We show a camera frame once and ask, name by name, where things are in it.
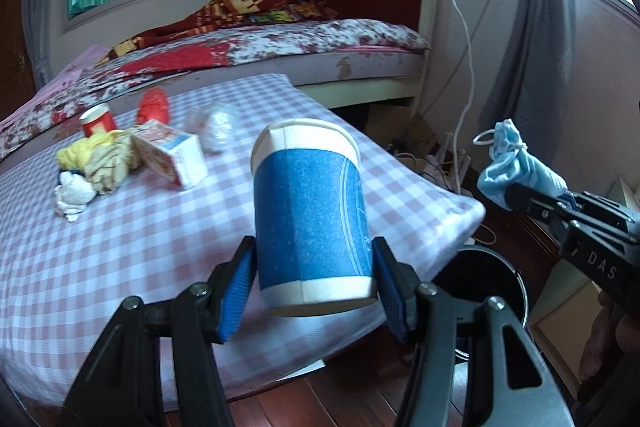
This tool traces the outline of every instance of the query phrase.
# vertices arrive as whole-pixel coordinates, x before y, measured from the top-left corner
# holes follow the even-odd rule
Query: gingham fabric
[[[342,124],[358,142],[372,236],[396,257],[433,277],[484,216],[481,203],[413,174],[366,136],[293,88],[265,74],[204,87],[170,99],[172,125],[187,110],[230,102],[241,111],[236,145],[208,156],[209,175],[180,192],[148,168],[114,194],[99,196],[78,221],[54,215],[55,151],[71,137],[0,177],[0,371],[17,392],[61,404],[84,357],[128,295],[173,298],[228,261],[254,233],[249,159],[260,131],[287,118]],[[117,118],[132,124],[134,112]],[[214,346],[228,396],[254,391],[347,346],[382,324],[377,303],[324,317],[262,313],[254,286],[238,333]],[[171,344],[161,343],[162,391],[175,407]]]

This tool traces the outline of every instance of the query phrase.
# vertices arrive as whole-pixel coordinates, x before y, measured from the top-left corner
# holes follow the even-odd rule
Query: white cable
[[[458,15],[460,15],[460,19],[462,20],[462,25],[465,28],[465,37],[466,37],[466,45],[468,49],[467,57],[469,59],[469,71],[471,73],[471,89],[469,90],[469,98],[466,101],[466,105],[460,113],[460,119],[458,120],[458,124],[456,126],[455,131],[453,132],[453,168],[456,175],[456,192],[460,194],[460,173],[458,172],[458,134],[460,134],[460,129],[462,128],[462,123],[465,121],[466,114],[471,109],[471,105],[474,101],[474,96],[476,94],[476,72],[474,71],[474,60],[471,51],[471,34],[469,33],[469,26],[466,24],[465,16],[462,15],[460,8],[458,7],[458,3],[456,0],[451,0],[453,4],[453,8]]]
[[[486,131],[482,131],[482,133],[480,133],[478,136],[476,136],[472,142],[474,145],[493,145],[494,144],[494,139],[489,139],[489,140],[482,140],[482,138],[484,138],[485,136],[491,136],[492,134],[494,134],[495,129],[487,129]]]
[[[418,168],[418,158],[416,158],[415,155],[411,154],[410,152],[399,152],[398,154],[396,154],[396,158],[411,158],[414,161],[414,172],[415,169]]]
[[[498,236],[495,235],[495,232],[492,229],[490,229],[488,226],[486,226],[486,225],[480,225],[480,226],[483,229],[487,229],[489,232],[491,232],[491,235],[493,237],[492,240],[491,241],[483,241],[482,239],[478,239],[477,237],[475,237],[473,235],[471,237],[473,237],[476,240],[476,243],[480,243],[481,245],[485,245],[486,247],[490,247],[491,245],[495,245],[495,243],[497,243],[497,241],[498,241]]]

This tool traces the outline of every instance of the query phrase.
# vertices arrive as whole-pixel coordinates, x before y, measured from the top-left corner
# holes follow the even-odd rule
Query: red plastic bag
[[[148,90],[140,101],[136,123],[142,125],[149,120],[169,124],[169,102],[162,89]]]

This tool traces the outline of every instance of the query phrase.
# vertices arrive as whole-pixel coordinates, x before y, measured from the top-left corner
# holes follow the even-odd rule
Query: paper cup
[[[109,132],[116,129],[109,105],[106,103],[98,104],[82,113],[80,123],[86,137],[96,132]]]
[[[270,125],[251,156],[258,276],[266,311],[303,317],[376,301],[360,152],[339,125]]]

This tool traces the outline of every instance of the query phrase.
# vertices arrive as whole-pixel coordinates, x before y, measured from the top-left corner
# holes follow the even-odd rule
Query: small box
[[[194,134],[149,120],[132,133],[142,160],[180,188],[191,188],[207,175],[207,162]]]

